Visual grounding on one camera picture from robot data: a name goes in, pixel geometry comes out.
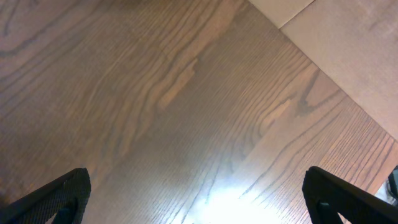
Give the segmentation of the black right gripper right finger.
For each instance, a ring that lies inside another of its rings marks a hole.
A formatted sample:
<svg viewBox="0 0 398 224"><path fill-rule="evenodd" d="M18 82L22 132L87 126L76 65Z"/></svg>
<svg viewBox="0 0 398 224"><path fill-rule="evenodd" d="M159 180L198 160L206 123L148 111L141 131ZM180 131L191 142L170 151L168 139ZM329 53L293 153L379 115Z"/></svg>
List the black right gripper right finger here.
<svg viewBox="0 0 398 224"><path fill-rule="evenodd" d="M317 167L305 173L302 192L312 223L397 224L397 207Z"/></svg>

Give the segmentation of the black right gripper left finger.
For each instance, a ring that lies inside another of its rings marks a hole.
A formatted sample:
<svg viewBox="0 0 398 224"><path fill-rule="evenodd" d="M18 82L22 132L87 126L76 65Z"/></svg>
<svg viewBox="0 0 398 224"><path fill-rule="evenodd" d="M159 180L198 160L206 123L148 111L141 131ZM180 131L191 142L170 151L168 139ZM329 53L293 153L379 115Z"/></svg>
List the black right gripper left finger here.
<svg viewBox="0 0 398 224"><path fill-rule="evenodd" d="M86 168L76 168L1 209L1 223L80 224L91 193Z"/></svg>

